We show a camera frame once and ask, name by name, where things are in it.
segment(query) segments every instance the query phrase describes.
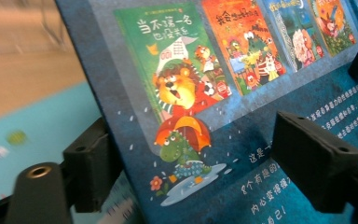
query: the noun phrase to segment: printed poster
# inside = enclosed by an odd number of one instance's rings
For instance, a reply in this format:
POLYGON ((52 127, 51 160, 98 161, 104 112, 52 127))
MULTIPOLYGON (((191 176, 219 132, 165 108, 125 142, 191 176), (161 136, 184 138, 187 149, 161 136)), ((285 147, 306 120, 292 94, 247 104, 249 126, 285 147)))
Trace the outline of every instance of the printed poster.
MULTIPOLYGON (((153 28, 163 27, 162 21, 169 20, 171 15, 174 21, 181 21, 187 15, 189 17, 186 17, 185 21, 191 19, 192 24, 197 24, 199 27, 198 31, 190 32, 192 29, 187 25, 180 25, 179 31, 185 30, 188 31, 186 36, 203 39, 201 36, 206 37, 206 35, 203 35, 204 30, 200 27, 205 27, 208 36, 213 36, 208 20, 204 17, 201 1, 194 2, 194 4, 171 5, 162 5, 162 2, 157 3, 154 0, 120 2, 119 7, 127 9, 117 9, 117 4, 114 2, 104 5, 94 1, 92 4, 94 12, 98 12, 94 15, 100 26, 97 22, 95 22, 97 25, 90 22, 90 29, 100 29, 99 31, 103 32, 103 36, 97 40, 106 41, 106 45, 111 48, 109 50, 112 50, 109 51, 112 58, 97 59, 86 54, 83 55, 83 59, 87 60, 82 62, 92 64, 93 67, 97 64, 106 68, 101 69, 102 71, 89 70, 87 74, 116 139, 126 174, 145 221, 149 223, 349 223, 353 211, 349 206, 343 214, 321 214, 315 211, 296 184, 282 171, 280 165, 270 158, 269 153, 273 144, 271 141, 277 110, 292 112, 315 121, 337 137, 358 147, 358 81, 349 77, 346 72, 350 59, 343 58, 340 54, 334 58, 314 61, 312 68, 321 73, 319 77, 312 76, 314 70, 301 69, 298 74, 284 74, 272 80, 265 88, 260 88, 263 90, 256 90, 246 97, 233 92, 226 98, 223 96, 223 99, 217 103, 190 110, 187 105, 181 104, 183 102, 176 100, 169 109, 163 106, 166 104, 164 101, 170 99, 170 97, 164 98, 167 91, 175 96, 181 95, 180 98, 176 98, 186 99, 190 105, 192 101, 187 97, 192 96, 193 94, 190 93, 193 91, 187 89, 187 92, 184 92, 181 89, 182 94, 180 94, 179 91, 175 92, 179 89, 162 90, 160 87, 170 82, 168 85, 171 86, 173 82, 183 81, 183 77, 192 76, 192 65, 197 68, 201 82, 211 82, 213 78, 204 74, 204 69, 201 68, 203 64, 207 65, 206 60, 204 62, 194 60, 193 52, 198 45, 208 46, 210 52, 213 52, 212 55, 215 55, 217 51, 214 50, 218 49, 214 49, 209 41, 198 43, 197 40, 191 42, 191 39, 185 38, 181 39, 175 48, 172 46, 171 51, 165 51, 166 48, 170 48, 172 41, 167 39, 167 43, 160 46, 159 43, 163 43, 164 39, 156 38, 170 34, 169 30, 153 35, 150 38, 153 41, 146 41, 145 35, 135 30, 139 30, 141 25, 145 28, 144 31, 151 33, 153 28), (116 20, 113 18, 112 11, 115 11, 116 20), (164 11, 170 12, 167 14, 170 16, 160 17, 165 13, 164 11), (129 66, 125 66, 131 58, 123 58, 119 54, 126 44, 131 52, 133 64, 138 69, 137 73, 132 71, 133 67, 129 69, 129 66), (186 46, 188 57, 168 60, 166 63, 162 61, 160 65, 161 60, 172 57, 169 53, 165 54, 166 52, 176 54, 177 49, 184 49, 177 47, 183 45, 186 46), (338 60, 345 65, 337 65, 338 60), (153 76, 158 74, 159 69, 171 68, 171 63, 188 65, 176 71, 167 70, 167 76, 162 78, 153 76), (326 64, 335 69, 330 72, 326 64), (104 76, 103 81, 100 79, 101 76, 94 74, 98 72, 104 76), (300 82, 304 77, 311 80, 300 82), (138 85, 139 83, 134 84, 139 80, 143 81, 144 90, 142 88, 134 90, 133 87, 141 86, 138 85), (159 95, 161 91, 165 91, 162 100, 159 95), (264 98, 267 95, 262 94, 263 91, 269 91, 270 95, 276 97, 266 100, 264 98)), ((261 11, 269 11, 266 4, 261 2, 258 1, 261 11)), ((78 34, 90 36, 84 34, 81 28, 80 26, 78 34)), ((280 35, 277 37, 279 41, 274 43, 280 49, 283 47, 282 41, 280 35)), ((82 49, 93 47, 91 44, 82 44, 82 40, 77 42, 77 46, 82 49)), ((217 95, 212 94, 214 99, 218 97, 219 88, 217 91, 217 95)))
POLYGON ((211 184, 226 168, 204 162, 201 152, 213 148, 210 118, 195 116, 228 98, 231 90, 194 4, 114 13, 160 123, 158 162, 173 168, 156 169, 146 183, 155 197, 166 198, 161 206, 169 206, 211 184))
POLYGON ((203 0, 202 6, 242 95, 286 73, 284 54, 255 0, 203 0))

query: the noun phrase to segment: children's book cover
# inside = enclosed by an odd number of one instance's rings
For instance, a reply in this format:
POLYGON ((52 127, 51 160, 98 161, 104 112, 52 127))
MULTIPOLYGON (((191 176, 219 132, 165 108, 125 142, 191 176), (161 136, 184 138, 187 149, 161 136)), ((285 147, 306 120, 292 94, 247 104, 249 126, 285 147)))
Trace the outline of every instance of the children's book cover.
POLYGON ((267 12, 274 21, 287 58, 295 71, 306 67, 324 56, 318 28, 308 11, 306 0, 266 0, 267 12))
POLYGON ((309 0, 313 15, 332 56, 356 43, 340 0, 309 0))
POLYGON ((194 5, 114 14, 159 122, 194 116, 231 94, 194 5))
POLYGON ((242 95, 286 73, 255 0, 203 0, 202 6, 242 95))

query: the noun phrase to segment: blue display board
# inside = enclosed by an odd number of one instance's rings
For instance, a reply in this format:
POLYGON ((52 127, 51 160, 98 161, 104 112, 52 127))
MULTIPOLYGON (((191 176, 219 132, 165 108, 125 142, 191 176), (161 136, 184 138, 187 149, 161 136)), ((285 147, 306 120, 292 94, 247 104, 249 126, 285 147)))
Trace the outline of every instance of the blue display board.
MULTIPOLYGON (((240 13, 222 14, 223 20, 240 20, 258 6, 271 32, 258 54, 245 52, 246 72, 274 60, 269 41, 292 67, 242 95, 232 76, 208 84, 229 74, 229 59, 201 1, 57 1, 148 223, 351 220, 350 205, 342 214, 315 211, 269 153, 278 110, 312 120, 358 147, 358 79, 347 72, 358 51, 358 2, 317 1, 326 10, 315 1, 249 2, 240 13), (330 5, 335 2, 339 7, 330 5), (285 11, 290 8, 298 11, 285 11), (345 25, 337 25, 331 10, 345 15, 345 25), (324 37, 318 17, 332 23, 331 36, 324 37), (331 39, 338 36, 350 42, 331 39)), ((262 36, 257 32, 263 30, 244 33, 249 45, 262 36)))

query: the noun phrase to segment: floor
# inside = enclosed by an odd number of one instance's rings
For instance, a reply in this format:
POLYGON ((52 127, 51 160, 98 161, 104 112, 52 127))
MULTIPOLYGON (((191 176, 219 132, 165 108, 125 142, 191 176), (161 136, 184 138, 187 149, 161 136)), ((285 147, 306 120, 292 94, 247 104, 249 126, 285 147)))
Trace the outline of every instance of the floor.
POLYGON ((0 0, 0 118, 85 80, 53 0, 0 0))

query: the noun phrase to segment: cartoon character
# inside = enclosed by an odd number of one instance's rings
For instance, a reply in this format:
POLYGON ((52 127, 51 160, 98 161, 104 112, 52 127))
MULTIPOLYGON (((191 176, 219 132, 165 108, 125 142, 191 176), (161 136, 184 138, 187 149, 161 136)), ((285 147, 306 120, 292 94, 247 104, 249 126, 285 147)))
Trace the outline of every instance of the cartoon character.
POLYGON ((217 103, 205 91, 205 83, 200 81, 196 68, 189 60, 169 64, 153 82, 158 90, 158 97, 166 104, 173 105, 172 114, 177 116, 194 116, 201 110, 217 103))
POLYGON ((275 60, 275 68, 277 69, 278 75, 280 76, 286 73, 282 63, 278 60, 275 60))
POLYGON ((258 68, 260 84, 265 85, 278 77, 275 57, 270 53, 267 43, 253 32, 245 33, 243 37, 249 42, 248 58, 255 58, 255 66, 258 68))
POLYGON ((227 48, 230 58, 240 58, 243 57, 243 52, 241 50, 240 42, 236 39, 232 39, 229 42, 229 47, 227 48))
POLYGON ((336 25, 336 11, 337 11, 337 6, 333 7, 333 10, 331 12, 331 16, 329 16, 328 12, 327 12, 327 17, 326 19, 323 17, 318 18, 318 23, 319 26, 321 27, 321 30, 323 33, 325 33, 326 35, 332 36, 332 37, 337 37, 338 36, 338 26, 336 25))
POLYGON ((177 131, 171 132, 167 137, 159 156, 166 162, 176 161, 175 171, 169 176, 173 183, 182 177, 194 175, 196 184, 199 184, 202 182, 201 175, 207 175, 212 170, 212 167, 206 166, 200 160, 199 154, 177 131))
POLYGON ((349 35, 348 35, 348 39, 351 41, 352 44, 355 44, 355 43, 356 43, 356 40, 354 39, 353 34, 349 34, 349 35))
POLYGON ((245 82, 246 85, 248 86, 248 89, 252 91, 257 89, 257 85, 259 84, 257 76, 253 72, 246 73, 245 82))
POLYGON ((202 45, 198 45, 194 51, 196 58, 201 62, 201 68, 203 74, 207 76, 209 81, 216 86, 216 80, 214 76, 214 71, 220 68, 220 64, 216 59, 216 56, 211 55, 211 50, 202 45))
POLYGON ((292 39, 296 58, 302 62, 304 67, 312 64, 315 61, 315 55, 312 52, 312 39, 308 32, 305 29, 298 29, 292 39))
POLYGON ((321 58, 324 56, 324 50, 319 45, 316 46, 316 52, 319 54, 319 56, 321 56, 321 58))

